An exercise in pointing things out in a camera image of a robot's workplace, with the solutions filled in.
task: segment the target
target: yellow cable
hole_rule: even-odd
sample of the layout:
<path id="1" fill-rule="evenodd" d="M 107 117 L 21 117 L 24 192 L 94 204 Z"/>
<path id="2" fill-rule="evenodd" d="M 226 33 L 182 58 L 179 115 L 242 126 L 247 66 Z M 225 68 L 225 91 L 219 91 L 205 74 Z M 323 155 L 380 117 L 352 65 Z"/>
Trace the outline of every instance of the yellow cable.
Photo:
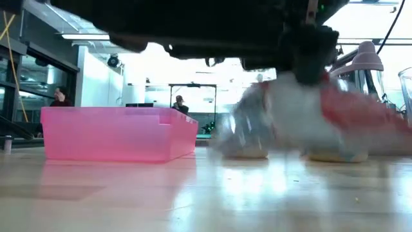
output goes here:
<path id="1" fill-rule="evenodd" d="M 7 21 L 5 21 L 5 29 L 3 30 L 3 32 L 1 32 L 0 35 L 0 40 L 3 39 L 3 37 L 5 36 L 5 34 L 8 32 L 8 28 L 10 27 L 10 25 L 12 24 L 13 20 L 14 20 L 15 15 L 12 16 L 12 18 L 10 19 L 10 21 L 7 23 Z"/>
<path id="2" fill-rule="evenodd" d="M 12 18 L 10 19 L 10 21 L 7 23 L 6 12 L 3 11 L 3 17 L 5 19 L 5 26 L 6 26 L 6 28 L 5 28 L 6 33 L 3 32 L 1 37 L 3 37 L 4 33 L 6 34 L 7 44 L 8 44 L 8 52 L 10 54 L 10 61 L 12 62 L 12 70 L 13 70 L 13 76 L 14 76 L 14 81 L 15 81 L 15 87 L 17 88 L 17 97 L 20 99 L 21 109 L 23 110 L 24 118 L 26 119 L 26 122 L 28 122 L 28 117 L 27 117 L 27 114 L 26 114 L 26 110 L 24 109 L 24 103 L 23 103 L 23 100 L 20 96 L 19 80 L 17 80 L 17 74 L 16 74 L 16 71 L 15 71 L 15 66 L 14 66 L 14 61 L 13 61 L 13 51 L 12 51 L 12 47 L 10 46 L 10 35 L 8 34 L 8 27 L 11 25 L 11 22 L 13 21 L 14 16 L 15 15 L 13 15 Z"/>

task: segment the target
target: wire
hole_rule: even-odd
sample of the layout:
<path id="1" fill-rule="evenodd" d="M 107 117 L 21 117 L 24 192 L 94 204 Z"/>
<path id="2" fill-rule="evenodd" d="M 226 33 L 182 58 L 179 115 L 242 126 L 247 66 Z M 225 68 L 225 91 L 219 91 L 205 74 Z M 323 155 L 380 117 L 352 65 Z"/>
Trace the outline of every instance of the wire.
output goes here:
<path id="1" fill-rule="evenodd" d="M 3 39 L 3 37 L 5 36 L 5 34 L 8 32 L 8 28 L 10 27 L 10 25 L 12 24 L 13 20 L 14 20 L 15 15 L 12 15 L 12 17 L 10 18 L 10 21 L 7 23 L 7 21 L 5 21 L 5 29 L 3 30 L 3 32 L 1 32 L 0 35 L 0 40 Z"/>
<path id="2" fill-rule="evenodd" d="M 387 34 L 386 34 L 386 36 L 385 36 L 385 39 L 382 41 L 382 44 L 380 45 L 380 47 L 379 47 L 379 49 L 378 49 L 378 52 L 377 52 L 378 55 L 379 55 L 380 51 L 382 51 L 382 48 L 384 47 L 384 45 L 386 44 L 386 41 L 388 40 L 389 36 L 391 35 L 391 32 L 392 32 L 392 30 L 393 30 L 393 27 L 395 26 L 395 24 L 396 24 L 397 21 L 398 21 L 399 15 L 400 15 L 400 13 L 402 12 L 402 9 L 403 9 L 403 7 L 404 7 L 404 4 L 405 4 L 405 0 L 402 0 L 402 2 L 401 2 L 401 4 L 400 4 L 400 7 L 399 7 L 399 10 L 398 10 L 398 13 L 397 13 L 397 16 L 396 16 L 395 19 L 393 20 L 392 25 L 391 25 L 391 27 L 389 28 L 389 30 L 388 30 L 388 32 L 387 32 Z"/>
<path id="3" fill-rule="evenodd" d="M 19 81 L 17 80 L 17 74 L 16 74 L 16 71 L 15 71 L 15 66 L 14 66 L 14 61 L 13 61 L 13 51 L 12 51 L 12 47 L 10 46 L 10 35 L 8 33 L 8 27 L 11 25 L 11 22 L 13 21 L 14 16 L 15 15 L 13 15 L 11 17 L 10 21 L 7 23 L 6 12 L 3 11 L 3 17 L 4 17 L 4 20 L 5 20 L 5 26 L 6 27 L 5 27 L 5 30 L 2 33 L 2 35 L 6 34 L 6 37 L 7 37 L 8 52 L 10 54 L 10 61 L 12 63 L 12 70 L 13 70 L 13 76 L 14 76 L 14 81 L 15 81 L 15 87 L 17 88 L 17 96 L 20 99 L 21 109 L 23 110 L 24 119 L 26 119 L 26 122 L 28 122 L 28 117 L 27 117 L 27 114 L 26 114 L 26 110 L 24 109 L 24 103 L 23 103 L 23 100 L 20 96 L 20 86 L 19 86 Z"/>

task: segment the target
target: pink plastic bin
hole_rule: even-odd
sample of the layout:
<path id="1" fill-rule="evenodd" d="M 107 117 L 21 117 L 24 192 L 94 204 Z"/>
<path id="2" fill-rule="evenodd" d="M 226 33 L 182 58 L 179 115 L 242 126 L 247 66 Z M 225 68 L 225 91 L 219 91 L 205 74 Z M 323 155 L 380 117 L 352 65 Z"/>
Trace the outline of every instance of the pink plastic bin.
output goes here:
<path id="1" fill-rule="evenodd" d="M 169 108 L 45 107 L 48 159 L 167 162 L 192 153 L 198 122 Z"/>

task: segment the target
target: plastic bag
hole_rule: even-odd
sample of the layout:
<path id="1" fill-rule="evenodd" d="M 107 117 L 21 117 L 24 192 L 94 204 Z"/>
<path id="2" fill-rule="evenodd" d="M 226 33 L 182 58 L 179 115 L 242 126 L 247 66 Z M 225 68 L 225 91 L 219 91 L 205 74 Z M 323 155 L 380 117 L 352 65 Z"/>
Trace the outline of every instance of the plastic bag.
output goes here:
<path id="1" fill-rule="evenodd" d="M 292 73 L 253 85 L 217 129 L 214 148 L 230 157 L 264 157 L 272 148 L 343 162 L 369 152 L 412 153 L 412 129 L 384 104 L 343 80 L 307 87 Z"/>
<path id="2" fill-rule="evenodd" d="M 264 107 L 265 88 L 253 85 L 217 125 L 213 147 L 226 157 L 263 158 L 274 141 Z"/>

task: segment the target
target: computer monitor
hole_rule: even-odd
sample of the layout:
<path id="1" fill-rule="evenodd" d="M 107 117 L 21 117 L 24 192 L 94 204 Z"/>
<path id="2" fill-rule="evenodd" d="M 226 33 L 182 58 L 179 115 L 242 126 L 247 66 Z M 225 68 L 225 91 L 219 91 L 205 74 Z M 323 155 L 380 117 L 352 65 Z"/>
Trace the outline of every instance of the computer monitor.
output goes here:
<path id="1" fill-rule="evenodd" d="M 153 107 L 153 103 L 139 103 L 137 104 L 137 107 Z"/>
<path id="2" fill-rule="evenodd" d="M 153 107 L 153 103 L 128 103 L 126 107 Z"/>
<path id="3" fill-rule="evenodd" d="M 129 103 L 129 104 L 126 104 L 126 107 L 138 107 L 138 104 L 137 103 Z"/>

